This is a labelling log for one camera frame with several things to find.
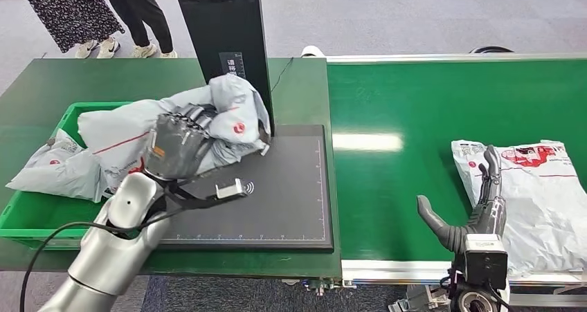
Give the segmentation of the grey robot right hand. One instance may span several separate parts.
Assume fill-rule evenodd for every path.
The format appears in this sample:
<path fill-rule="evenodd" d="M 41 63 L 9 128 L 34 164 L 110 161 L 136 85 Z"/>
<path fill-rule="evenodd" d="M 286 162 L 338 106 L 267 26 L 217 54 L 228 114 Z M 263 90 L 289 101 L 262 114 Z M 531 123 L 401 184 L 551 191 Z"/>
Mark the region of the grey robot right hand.
<path fill-rule="evenodd" d="M 506 222 L 506 200 L 502 195 L 501 161 L 496 148 L 489 145 L 483 154 L 487 165 L 479 164 L 482 172 L 480 198 L 464 226 L 447 224 L 424 195 L 416 196 L 417 212 L 433 231 L 441 245 L 457 255 L 465 252 L 467 235 L 484 234 L 501 237 Z"/>

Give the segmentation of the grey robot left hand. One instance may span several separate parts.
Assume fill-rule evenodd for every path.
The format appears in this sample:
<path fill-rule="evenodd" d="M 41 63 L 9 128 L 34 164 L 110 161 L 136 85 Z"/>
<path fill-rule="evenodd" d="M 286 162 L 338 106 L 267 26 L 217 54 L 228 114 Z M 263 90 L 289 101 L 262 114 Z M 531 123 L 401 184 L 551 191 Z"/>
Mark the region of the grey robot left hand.
<path fill-rule="evenodd" d="M 215 141 L 208 127 L 216 115 L 213 105 L 193 103 L 158 115 L 145 149 L 143 171 L 160 181 L 193 177 Z"/>

